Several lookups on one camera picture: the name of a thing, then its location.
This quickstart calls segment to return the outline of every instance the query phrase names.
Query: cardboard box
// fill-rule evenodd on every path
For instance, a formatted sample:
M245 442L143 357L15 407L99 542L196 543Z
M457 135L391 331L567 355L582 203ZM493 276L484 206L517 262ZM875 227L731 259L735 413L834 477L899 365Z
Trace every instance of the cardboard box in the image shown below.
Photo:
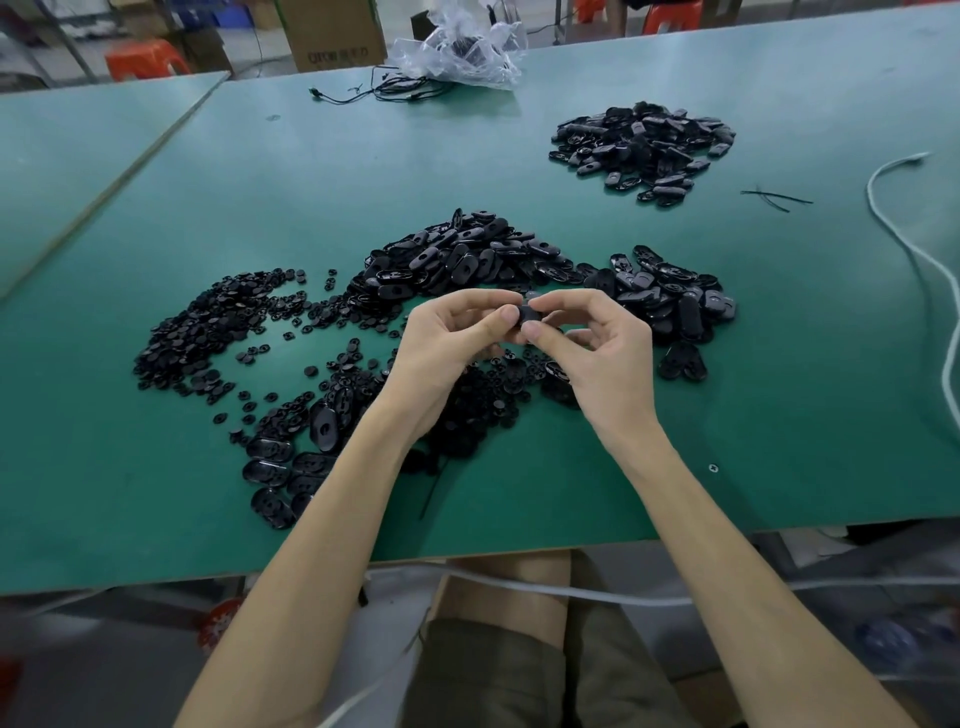
M163 37L177 29L170 11L151 0L111 0L110 4L137 40Z
M300 73L387 58L373 0L276 0L276 8Z
M282 27L273 0L246 0L246 5L250 9L253 26L258 31L271 31Z
M230 59L224 50L224 40L216 28L201 28L195 31L174 31L163 36L183 56L194 73L209 71L233 72Z

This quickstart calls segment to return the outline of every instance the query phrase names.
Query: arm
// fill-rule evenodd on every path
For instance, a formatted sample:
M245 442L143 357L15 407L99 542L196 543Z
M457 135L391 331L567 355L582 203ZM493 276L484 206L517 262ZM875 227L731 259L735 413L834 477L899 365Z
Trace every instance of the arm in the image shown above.
M178 728L319 722L400 464L464 367L516 323L516 306L504 304L521 302L510 291L468 290L414 309L387 384L210 656Z
M670 446L653 402L651 334L599 291L554 291L522 333L570 377L630 479L707 626L751 726L908 728L914 722L811 615ZM551 324L587 324L566 335Z

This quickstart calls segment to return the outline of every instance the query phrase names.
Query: stool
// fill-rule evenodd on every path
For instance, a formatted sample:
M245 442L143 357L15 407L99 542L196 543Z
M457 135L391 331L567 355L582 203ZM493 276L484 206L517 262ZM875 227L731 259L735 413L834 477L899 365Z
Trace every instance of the stool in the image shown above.
M107 53L105 58L114 81L163 79L190 73L186 61L166 40L124 43Z
M657 33L698 30L703 11L704 4L701 0L697 0L695 3L651 5L650 10L647 11L647 17L643 21L643 32L641 34L653 36Z
M592 23L593 15L603 12L607 7L606 0L574 0L573 10L577 14L578 23Z

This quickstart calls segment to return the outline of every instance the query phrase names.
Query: green workbench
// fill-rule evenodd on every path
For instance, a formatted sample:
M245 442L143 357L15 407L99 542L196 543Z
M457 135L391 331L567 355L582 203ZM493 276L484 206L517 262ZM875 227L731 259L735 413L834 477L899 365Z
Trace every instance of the green workbench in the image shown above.
M0 290L225 75L0 96Z
M644 243L722 280L739 316L704 347L709 379L658 380L657 402L741 528L960 514L960 438L938 384L949 291L924 267L918 278L863 191L881 163L930 150L877 195L960 270L958 34L960 7L946 4L566 46L531 52L516 93L459 88L417 105L307 93L344 97L369 69L221 86L0 310L0 592L263 568L284 534L250 510L245 457L228 443L240 402L140 392L133 357L223 275L304 268L317 300L328 268L343 290L370 249L458 206L578 261ZM547 159L557 123L640 99L738 133L682 206L638 206ZM783 214L739 194L758 183L815 205ZM273 350L253 367L234 349L215 366L258 400L289 399L316 386L303 367L350 337L381 360L396 343L355 327L285 342L290 329L254 339ZM432 478L400 478L376 560L656 536L580 413L539 396L521 406L512 430L446 468L422 520ZM230 419L213 425L220 410Z

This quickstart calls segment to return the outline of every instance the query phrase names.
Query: white cable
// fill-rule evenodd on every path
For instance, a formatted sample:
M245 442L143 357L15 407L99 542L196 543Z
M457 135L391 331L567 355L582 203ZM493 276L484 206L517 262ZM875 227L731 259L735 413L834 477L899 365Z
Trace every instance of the white cable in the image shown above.
M378 677L376 680L370 683L366 688L364 688L362 691L356 693L355 695L352 695L351 697L347 698L344 702L342 702L340 706L337 708L337 710L335 710L333 713L327 716L324 719L324 722L318 725L317 728L332 728L332 726L336 722L338 722L340 718L342 718L351 710L353 710L353 707L357 703L364 700L370 693L378 689L381 685L384 684L384 682L386 682L387 678L390 676L390 673L394 671L394 668L400 664L400 661L403 660L407 652L413 649L413 646L417 643L417 638L420 636L420 628L423 627L423 623L426 622L426 616L428 613L429 613L429 610L427 610L427 612L423 614L423 619L421 619L420 624L417 625L417 631L414 632L414 636L410 639L410 642L407 643L407 646L403 648L403 651L400 652L400 656L397 657L396 660L394 660L389 667L387 667L387 670L382 675L380 675L380 677Z
M649 597L635 595L621 595L612 592L595 592L590 589L576 589L574 587L551 587L546 584L531 584L525 581L512 579L498 579L482 573L451 567L447 564L404 564L398 566L370 567L367 576L376 576L378 573L393 570L430 570L459 576L478 584L490 587L513 589L518 592L534 592L535 594L569 596L575 599L588 601L603 601L610 604L622 604L628 607L684 607L693 604L689 596ZM824 588L856 588L856 587L948 587L960 586L960 576L876 576L870 578L834 578L834 579L807 579L804 581L787 582L787 586L794 592L805 592L810 589Z
M889 161L877 169L874 174L870 176L870 179L867 180L867 205L870 206L870 211L880 222L880 225L886 228L887 231L889 231L890 234L897 239L897 242L906 248L907 251L913 253L914 255L919 255L926 262L940 271L950 284L950 291L953 293L953 304L957 309L957 323L956 326L953 327L953 334L950 336L950 342L947 346L947 356L944 359L944 369L940 373L940 387L944 391L944 400L947 401L947 408L950 411L950 415L953 417L953 421L956 423L957 428L960 429L960 407L957 407L956 399L953 396L953 388L950 387L950 374L953 371L953 362L956 360L957 346L960 344L960 284L957 284L956 277L948 270L947 266L945 266L927 251L923 250L922 248L918 248L916 245L907 240L903 233L900 232L900 229L890 222L886 215L877 209L876 200L874 199L874 181L877 177L882 175L884 172L899 167L903 164L920 164L926 157L929 156L929 154L929 152L920 152L916 155L910 155L909 157L904 157L902 159L894 159L893 161Z
M692 604L693 599L689 596L676 596L669 598L648 598L644 596L619 595L612 592L595 592L590 589L575 589L573 587L550 587L544 584L531 584L526 581L514 581L513 579L497 579L486 574L476 573L474 571L451 567L447 564L419 563L419 564L397 564L382 567L370 567L367 570L367 576L375 576L379 573L388 571L407 571L407 570L429 570L440 573L458 576L468 581L475 581L478 584L486 584L491 587L502 587L504 589L513 589L518 592L534 592L536 594L546 594L553 596L570 596L577 599L587 599L589 601L603 601L611 604L623 604L633 607L681 607ZM794 592L805 592L810 589L824 589L827 587L947 587L960 586L960 576L877 576L871 578L836 578L836 579L808 579L805 581L787 582L786 585ZM399 665L403 657L410 651L410 648L417 642L420 634L420 627L413 639L403 648L403 652L394 661L394 663L362 691L345 700L333 713L331 713L317 728L333 728L333 725L345 716L360 701L383 685L387 676ZM878 675L877 680L881 681L902 681L902 682L923 682L923 683L954 683L960 682L960 679L941 677L938 675Z
M45 615L48 612L53 612L60 607L65 607L67 604L73 604L77 601L83 601L84 599L90 599L92 596L97 594L102 594L106 589L88 589L85 592L76 592L72 595L62 596L59 599L54 599L53 601L48 601L45 604L40 604L33 609L28 609L22 613L23 617L39 617L40 615Z

